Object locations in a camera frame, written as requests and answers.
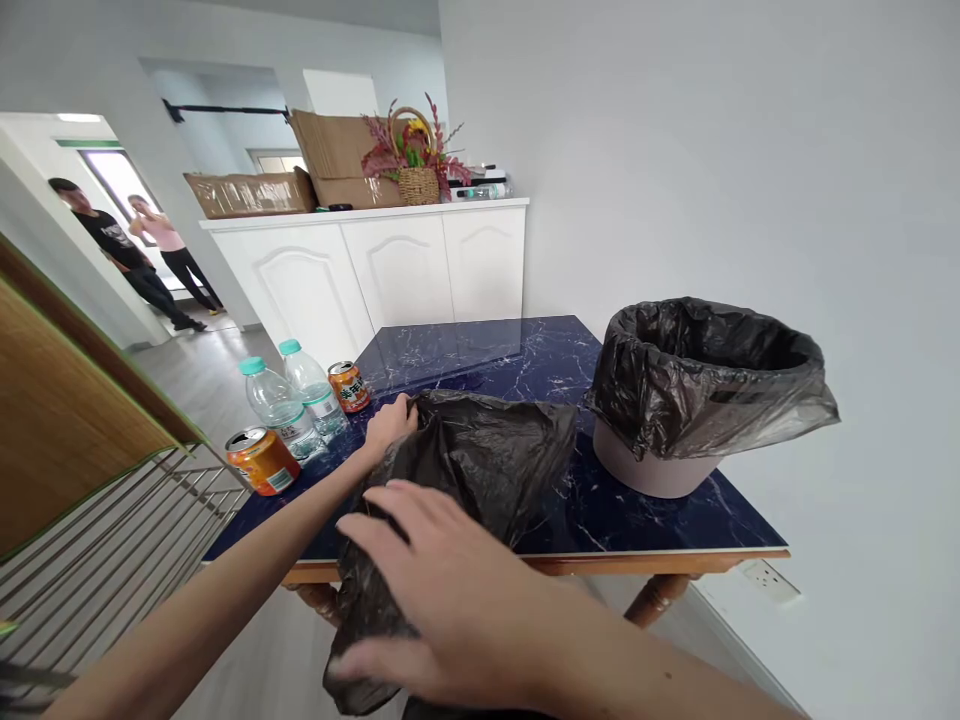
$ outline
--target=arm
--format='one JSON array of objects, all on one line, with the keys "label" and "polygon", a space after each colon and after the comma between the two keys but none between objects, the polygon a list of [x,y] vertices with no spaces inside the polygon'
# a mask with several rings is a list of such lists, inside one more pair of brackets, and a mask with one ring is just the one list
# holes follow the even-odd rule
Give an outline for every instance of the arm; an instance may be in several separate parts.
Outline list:
[{"label": "arm", "polygon": [[107,260],[109,260],[110,262],[112,262],[112,263],[114,264],[114,267],[116,267],[117,270],[119,270],[120,272],[130,272],[130,268],[128,268],[128,267],[127,267],[126,265],[124,265],[122,262],[120,262],[119,260],[117,260],[113,255],[111,255],[110,253],[108,253],[106,250],[103,250],[103,249],[101,248],[100,252],[103,253],[103,256],[104,256]]},{"label": "arm", "polygon": [[524,708],[557,718],[797,718],[640,630],[582,590],[540,575],[447,495],[402,480],[367,490],[384,520],[338,529],[376,563],[419,639],[368,638],[331,660],[444,705]]},{"label": "arm", "polygon": [[146,253],[143,252],[143,250],[142,250],[141,248],[137,248],[137,252],[140,253],[140,257],[143,258],[143,261],[144,261],[147,265],[149,265],[150,267],[153,267],[153,262],[150,260],[150,258],[147,257]]},{"label": "arm", "polygon": [[331,513],[416,429],[407,396],[384,405],[364,446],[198,573],[71,685],[44,718],[169,718],[270,597]]},{"label": "arm", "polygon": [[[127,228],[127,232],[130,233],[131,235],[136,235],[138,238],[140,238],[140,242],[142,242],[145,247],[156,247],[156,246],[157,246],[157,244],[156,244],[155,242],[153,242],[153,240],[150,240],[150,239],[147,237],[146,230],[143,229],[143,223],[140,222],[140,217],[139,217],[139,216],[137,216],[137,217],[135,217],[135,218],[133,219],[133,222],[130,223],[130,227]],[[143,259],[147,261],[147,263],[150,265],[150,267],[153,267],[153,263],[150,262],[149,258],[147,258],[146,255],[143,255]]]}]

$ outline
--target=pull-up bar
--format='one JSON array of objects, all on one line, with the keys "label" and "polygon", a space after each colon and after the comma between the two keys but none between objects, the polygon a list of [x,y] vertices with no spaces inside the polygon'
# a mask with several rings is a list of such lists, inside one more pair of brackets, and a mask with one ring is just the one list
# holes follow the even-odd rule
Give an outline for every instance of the pull-up bar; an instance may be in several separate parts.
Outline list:
[{"label": "pull-up bar", "polygon": [[184,112],[238,112],[249,115],[283,115],[283,121],[287,124],[290,123],[290,111],[287,108],[277,110],[276,108],[227,108],[221,107],[220,105],[171,105],[166,100],[163,101],[163,104],[166,106],[167,112],[170,113],[170,118],[177,124],[186,122],[183,117]]}]

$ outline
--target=wicker basket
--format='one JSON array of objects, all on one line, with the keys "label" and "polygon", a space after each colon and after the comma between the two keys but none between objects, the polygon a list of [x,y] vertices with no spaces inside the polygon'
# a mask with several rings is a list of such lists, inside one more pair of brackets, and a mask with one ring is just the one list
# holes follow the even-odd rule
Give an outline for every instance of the wicker basket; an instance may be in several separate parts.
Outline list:
[{"label": "wicker basket", "polygon": [[[430,151],[437,151],[437,139],[433,135],[433,130],[427,119],[417,110],[411,107],[398,108],[387,123],[390,128],[390,137],[393,138],[397,156],[402,155],[400,146],[397,145],[397,133],[393,131],[396,127],[397,118],[401,113],[410,113],[420,118],[424,127],[427,128],[427,137],[430,139]],[[437,181],[437,171],[435,168],[400,168],[400,200],[404,205],[433,205],[440,202],[440,183]]]}]

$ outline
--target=black t-shirt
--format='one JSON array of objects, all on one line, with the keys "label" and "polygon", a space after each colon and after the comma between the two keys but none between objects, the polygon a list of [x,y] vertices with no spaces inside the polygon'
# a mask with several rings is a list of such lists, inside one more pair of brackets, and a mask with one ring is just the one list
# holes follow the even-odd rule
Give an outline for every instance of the black t-shirt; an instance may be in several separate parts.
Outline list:
[{"label": "black t-shirt", "polygon": [[144,264],[143,256],[137,246],[133,244],[133,240],[127,237],[113,215],[103,210],[97,210],[96,212],[98,214],[95,218],[78,212],[73,214],[77,216],[77,220],[90,233],[90,237],[97,241],[97,245],[103,248],[114,260],[131,270],[142,267]]}]

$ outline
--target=cabinet door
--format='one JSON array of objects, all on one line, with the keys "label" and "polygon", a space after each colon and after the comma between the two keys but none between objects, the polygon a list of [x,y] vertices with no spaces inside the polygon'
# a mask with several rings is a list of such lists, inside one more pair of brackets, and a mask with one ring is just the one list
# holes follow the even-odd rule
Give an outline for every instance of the cabinet door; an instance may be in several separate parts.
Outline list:
[{"label": "cabinet door", "polygon": [[433,216],[343,224],[374,332],[453,322],[443,224]]},{"label": "cabinet door", "polygon": [[338,360],[356,360],[373,339],[339,225],[214,237],[274,344],[297,338],[326,368]]},{"label": "cabinet door", "polygon": [[521,317],[525,208],[443,216],[457,322]]}]

